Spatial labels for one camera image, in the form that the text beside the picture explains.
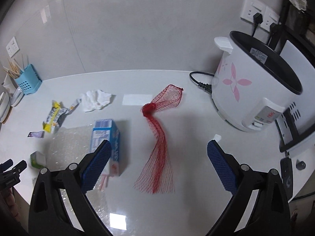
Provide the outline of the person's left hand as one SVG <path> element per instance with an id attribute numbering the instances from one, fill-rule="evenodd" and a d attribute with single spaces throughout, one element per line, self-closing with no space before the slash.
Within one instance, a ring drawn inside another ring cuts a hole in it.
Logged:
<path id="1" fill-rule="evenodd" d="M 20 213 L 19 208 L 16 204 L 15 197 L 12 192 L 12 188 L 9 188 L 2 192 L 2 197 L 4 198 L 5 203 L 7 204 L 11 214 L 14 216 L 17 222 L 20 222 Z"/>

